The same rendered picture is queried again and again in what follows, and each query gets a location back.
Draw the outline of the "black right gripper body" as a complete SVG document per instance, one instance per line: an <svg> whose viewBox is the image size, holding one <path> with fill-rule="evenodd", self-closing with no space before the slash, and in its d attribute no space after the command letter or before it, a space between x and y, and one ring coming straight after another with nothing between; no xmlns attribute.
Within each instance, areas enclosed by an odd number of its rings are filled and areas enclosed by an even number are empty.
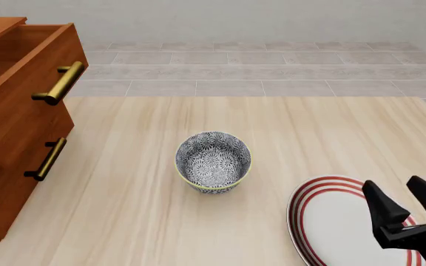
<svg viewBox="0 0 426 266"><path fill-rule="evenodd" d="M426 261L426 224L408 227L373 225L373 235L383 249L416 250Z"/></svg>

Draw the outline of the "closed wooden drawer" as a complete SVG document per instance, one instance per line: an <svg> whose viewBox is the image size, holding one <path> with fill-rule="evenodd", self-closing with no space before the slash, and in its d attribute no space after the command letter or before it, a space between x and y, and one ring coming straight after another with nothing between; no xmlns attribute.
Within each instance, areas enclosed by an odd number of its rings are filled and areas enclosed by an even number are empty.
<svg viewBox="0 0 426 266"><path fill-rule="evenodd" d="M67 139L74 127L72 118L64 104L55 107L55 114L42 120L42 130L30 137L34 126L24 126L22 132L12 134L16 142L28 139L21 153L8 166L0 166L0 241L5 238L11 225L21 212L39 181L24 177L24 172L38 170L50 148L44 144L60 137Z"/></svg>

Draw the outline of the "open wooden drawer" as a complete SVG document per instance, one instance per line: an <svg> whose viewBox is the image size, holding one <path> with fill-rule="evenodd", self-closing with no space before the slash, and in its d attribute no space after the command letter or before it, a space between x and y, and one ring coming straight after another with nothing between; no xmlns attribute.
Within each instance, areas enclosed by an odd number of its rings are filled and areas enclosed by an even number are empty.
<svg viewBox="0 0 426 266"><path fill-rule="evenodd" d="M0 146L24 146L72 128L64 103L34 100L61 79L59 67L87 62L74 24L22 25L0 37Z"/></svg>

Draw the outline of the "white plate with red rings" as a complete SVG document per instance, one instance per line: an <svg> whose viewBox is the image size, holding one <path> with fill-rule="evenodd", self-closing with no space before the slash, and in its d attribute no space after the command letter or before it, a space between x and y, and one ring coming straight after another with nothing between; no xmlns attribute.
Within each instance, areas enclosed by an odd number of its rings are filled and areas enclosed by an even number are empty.
<svg viewBox="0 0 426 266"><path fill-rule="evenodd" d="M364 182L342 175L308 179L287 207L291 240L306 266L426 266L416 250L384 250L374 239Z"/></svg>

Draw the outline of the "blue white patterned bowl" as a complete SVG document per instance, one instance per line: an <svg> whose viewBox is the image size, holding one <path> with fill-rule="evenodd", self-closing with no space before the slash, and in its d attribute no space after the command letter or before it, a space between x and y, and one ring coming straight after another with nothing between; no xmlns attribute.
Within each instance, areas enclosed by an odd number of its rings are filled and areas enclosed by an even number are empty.
<svg viewBox="0 0 426 266"><path fill-rule="evenodd" d="M249 147L227 132L199 132L175 152L175 168L194 190L224 194L236 188L251 169Z"/></svg>

